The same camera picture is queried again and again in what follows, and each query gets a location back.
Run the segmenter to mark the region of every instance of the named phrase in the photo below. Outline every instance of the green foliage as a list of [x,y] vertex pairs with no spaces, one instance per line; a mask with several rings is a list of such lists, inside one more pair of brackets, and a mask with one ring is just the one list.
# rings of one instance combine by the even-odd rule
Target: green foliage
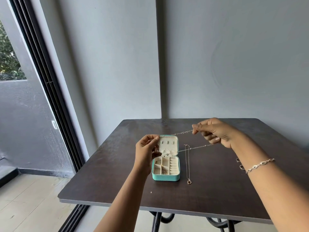
[[0,81],[25,79],[26,76],[0,21]]

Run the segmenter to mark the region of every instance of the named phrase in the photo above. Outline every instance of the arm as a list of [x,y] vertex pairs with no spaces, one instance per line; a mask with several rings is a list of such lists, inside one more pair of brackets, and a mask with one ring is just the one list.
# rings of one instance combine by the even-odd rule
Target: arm
[[160,156],[158,135],[146,135],[136,144],[134,167],[94,232],[134,231],[151,161]]
[[[221,142],[232,148],[245,170],[270,158],[252,139],[217,118],[192,127],[193,134],[200,131],[210,143]],[[309,230],[309,193],[306,190],[274,162],[253,169],[248,176],[279,232]]]

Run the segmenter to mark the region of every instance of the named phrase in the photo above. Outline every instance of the turquoise jewelry box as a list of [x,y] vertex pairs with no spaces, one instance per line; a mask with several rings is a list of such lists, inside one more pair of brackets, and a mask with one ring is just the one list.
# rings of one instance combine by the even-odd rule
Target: turquoise jewelry box
[[156,181],[178,181],[180,178],[180,164],[178,137],[174,135],[160,135],[159,152],[161,156],[152,162],[152,178]]

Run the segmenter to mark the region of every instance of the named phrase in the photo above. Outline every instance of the wooden tabletop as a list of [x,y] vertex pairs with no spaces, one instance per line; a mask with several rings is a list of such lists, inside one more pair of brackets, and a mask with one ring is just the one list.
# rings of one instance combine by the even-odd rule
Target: wooden tabletop
[[[61,202],[110,206],[129,175],[135,144],[145,134],[173,134],[191,129],[204,119],[124,120],[58,195]],[[276,164],[309,190],[309,155],[258,119],[222,119],[255,140]],[[205,145],[200,135],[178,135],[179,148]],[[221,144],[190,152],[187,184],[184,152],[180,180],[155,181],[148,176],[141,210],[271,223],[270,218],[237,156]]]

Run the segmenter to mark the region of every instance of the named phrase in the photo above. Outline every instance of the tile floor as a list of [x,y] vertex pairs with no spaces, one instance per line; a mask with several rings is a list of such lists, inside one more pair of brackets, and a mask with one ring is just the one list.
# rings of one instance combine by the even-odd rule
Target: tile floor
[[[57,198],[70,179],[19,175],[0,188],[1,232],[58,232],[74,204],[60,203]],[[75,232],[91,232],[107,211],[107,207],[92,206],[80,221]],[[151,231],[152,215],[139,211],[135,232]],[[276,232],[273,225],[241,222],[235,226],[237,232]],[[160,232],[220,232],[206,218],[175,215],[169,224],[161,224]]]
[[68,178],[22,174],[0,188],[1,232],[58,232],[74,204],[57,195]]

